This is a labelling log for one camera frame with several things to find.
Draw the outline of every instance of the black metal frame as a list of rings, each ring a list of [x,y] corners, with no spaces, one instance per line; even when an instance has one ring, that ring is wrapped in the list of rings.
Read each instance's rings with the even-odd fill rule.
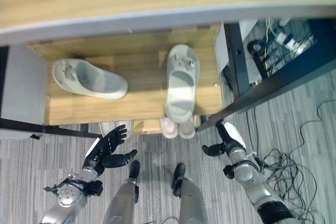
[[[0,115],[2,111],[2,101],[3,101],[8,54],[9,54],[8,46],[0,47]],[[89,138],[101,137],[100,134],[89,133],[88,124],[82,124],[80,127],[81,131],[74,131],[74,130],[62,129],[59,126],[46,126],[46,125],[0,118],[0,129],[9,131],[30,132],[32,135],[34,135],[34,133],[46,133],[46,134],[80,136]]]
[[[197,128],[197,131],[203,131],[212,127],[220,120],[227,120],[237,114],[245,112],[336,68],[335,20],[310,20],[309,25],[314,38],[317,40],[315,45],[297,56],[272,76],[263,80],[252,90],[238,97],[235,96],[235,100],[232,104],[203,122]],[[227,40],[230,42],[230,44],[228,43],[227,45],[228,49],[230,49],[234,48],[236,44],[241,44],[242,37],[240,32],[237,31],[237,24],[228,26],[230,29],[235,30],[234,33],[226,34],[226,36],[235,35],[235,37]],[[242,66],[235,66],[236,62],[237,60],[233,60],[232,57],[229,57],[230,71],[243,68]],[[239,61],[239,63],[245,64],[246,67],[245,61]],[[231,72],[231,75],[232,79],[240,79],[241,72]],[[240,90],[240,82],[233,81],[231,85],[237,86],[233,87],[233,90]]]

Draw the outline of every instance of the white shoe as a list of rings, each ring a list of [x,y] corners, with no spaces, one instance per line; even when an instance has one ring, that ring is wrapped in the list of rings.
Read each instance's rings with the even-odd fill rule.
[[[52,75],[62,89],[91,97],[116,100],[125,96],[128,88],[124,77],[81,59],[56,61]]]
[[[179,125],[177,123],[174,123],[169,118],[160,118],[160,126],[162,134],[166,138],[174,138],[179,133]]]
[[[196,117],[191,116],[188,121],[184,123],[179,123],[178,133],[184,139],[193,138],[196,133]]]
[[[176,123],[186,122],[193,114],[200,63],[189,46],[174,46],[167,60],[166,115]]]
[[[112,130],[114,130],[116,127],[125,124],[125,129],[127,129],[126,137],[124,140],[129,139],[133,135],[133,120],[129,121],[114,121],[114,122],[100,122],[99,127],[102,136],[106,136],[108,133],[110,133]]]

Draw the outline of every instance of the slipper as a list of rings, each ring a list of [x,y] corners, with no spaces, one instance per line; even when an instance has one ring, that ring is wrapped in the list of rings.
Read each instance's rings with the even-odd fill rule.
[[[176,123],[186,122],[193,114],[200,63],[189,46],[174,46],[167,60],[166,115]]]
[[[124,140],[129,139],[133,135],[133,120],[128,121],[114,121],[114,122],[100,122],[99,127],[102,136],[106,136],[110,131],[114,130],[116,127],[125,124],[125,129],[127,129],[126,137]]]
[[[180,137],[184,139],[191,139],[196,132],[196,115],[193,115],[189,118],[188,121],[184,123],[179,123],[178,133]]]
[[[160,118],[160,126],[162,134],[166,138],[174,138],[179,133],[179,125],[177,123],[174,123],[169,118]]]
[[[52,67],[56,83],[64,90],[109,100],[120,99],[127,92],[127,82],[81,59],[58,60]]]

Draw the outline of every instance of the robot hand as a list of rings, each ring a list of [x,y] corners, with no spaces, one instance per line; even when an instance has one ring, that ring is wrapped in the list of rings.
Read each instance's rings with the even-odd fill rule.
[[[124,166],[132,161],[137,154],[136,150],[132,150],[127,154],[112,155],[117,146],[125,142],[126,132],[127,129],[125,129],[125,125],[123,124],[108,133],[104,138],[96,139],[86,153],[83,168],[90,166],[100,176],[105,168]]]
[[[209,156],[227,154],[232,164],[225,166],[224,174],[230,179],[236,179],[242,185],[263,223],[300,223],[293,218],[284,202],[266,183],[258,166],[249,160],[246,145],[237,129],[228,122],[224,125],[217,122],[216,127],[223,142],[210,147],[203,145],[202,149]]]
[[[121,125],[103,138],[97,138],[86,153],[82,170],[79,174],[70,174],[59,185],[44,188],[57,196],[57,203],[44,216],[41,223],[71,224],[79,211],[86,205],[87,197],[100,196],[102,182],[96,180],[105,168],[115,168],[128,164],[137,154],[132,150],[127,154],[112,153],[124,143],[127,130]]]

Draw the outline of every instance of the floor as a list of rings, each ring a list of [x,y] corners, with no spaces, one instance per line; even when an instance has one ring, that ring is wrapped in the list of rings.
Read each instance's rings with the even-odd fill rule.
[[[336,87],[336,71],[327,73],[293,91],[256,108],[260,152],[272,147],[289,151],[300,142],[299,126],[316,119],[316,106],[328,99]],[[309,123],[303,129],[306,144],[295,153],[298,162],[311,169],[318,183],[312,208],[323,213],[327,223],[336,223],[336,102],[319,110],[323,122]],[[253,113],[248,112],[255,141]],[[251,150],[245,113],[235,117],[237,126]],[[92,139],[45,135],[41,140],[0,142],[1,223],[38,223],[56,198],[43,187],[60,182],[70,172],[78,172]],[[187,166],[187,176],[201,189],[206,199],[209,223],[261,223],[242,188],[228,180],[223,167],[225,156],[211,158],[202,153],[202,144],[219,143],[215,129],[198,133],[191,140],[167,140],[161,135],[133,136],[117,149],[118,153],[136,148],[141,163],[140,196],[135,206],[134,223],[179,216],[179,199],[172,196],[170,183],[178,162]],[[101,223],[109,201],[123,183],[128,167],[110,169],[100,177],[104,191],[91,197],[76,223]],[[312,196],[311,182],[304,193]],[[165,222],[177,223],[174,219]]]

